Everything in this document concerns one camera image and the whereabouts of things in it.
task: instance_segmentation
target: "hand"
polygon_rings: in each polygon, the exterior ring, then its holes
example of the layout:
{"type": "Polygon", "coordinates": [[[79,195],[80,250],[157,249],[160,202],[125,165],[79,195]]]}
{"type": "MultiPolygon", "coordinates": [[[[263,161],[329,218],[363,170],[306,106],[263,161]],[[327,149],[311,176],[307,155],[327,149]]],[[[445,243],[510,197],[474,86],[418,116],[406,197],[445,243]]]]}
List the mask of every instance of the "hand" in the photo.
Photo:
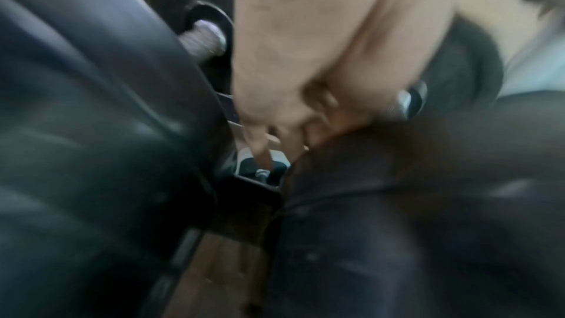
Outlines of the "hand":
{"type": "Polygon", "coordinates": [[[235,0],[232,92],[255,159],[368,124],[418,80],[454,0],[235,0]]]}

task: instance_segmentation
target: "skin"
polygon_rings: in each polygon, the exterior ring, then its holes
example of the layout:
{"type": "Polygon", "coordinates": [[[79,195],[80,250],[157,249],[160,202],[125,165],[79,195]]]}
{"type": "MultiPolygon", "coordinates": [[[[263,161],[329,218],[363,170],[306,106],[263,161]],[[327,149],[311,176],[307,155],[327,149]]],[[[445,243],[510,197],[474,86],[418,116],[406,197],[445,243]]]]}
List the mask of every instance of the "skin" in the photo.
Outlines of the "skin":
{"type": "Polygon", "coordinates": [[[387,115],[453,13],[454,0],[235,0],[232,93],[255,159],[270,166],[269,128],[294,161],[387,115]]]}

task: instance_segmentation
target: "car floor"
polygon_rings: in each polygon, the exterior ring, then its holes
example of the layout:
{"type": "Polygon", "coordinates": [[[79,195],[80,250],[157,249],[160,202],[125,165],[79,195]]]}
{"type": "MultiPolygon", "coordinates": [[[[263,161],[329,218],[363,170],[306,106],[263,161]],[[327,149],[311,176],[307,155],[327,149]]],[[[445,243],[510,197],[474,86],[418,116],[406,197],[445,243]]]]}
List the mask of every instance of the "car floor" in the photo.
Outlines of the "car floor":
{"type": "MultiPolygon", "coordinates": [[[[505,61],[542,29],[540,9],[522,0],[459,0],[459,11],[492,34],[505,61]]],[[[242,308],[259,258],[256,245],[207,233],[163,318],[246,317],[242,308]]]]}

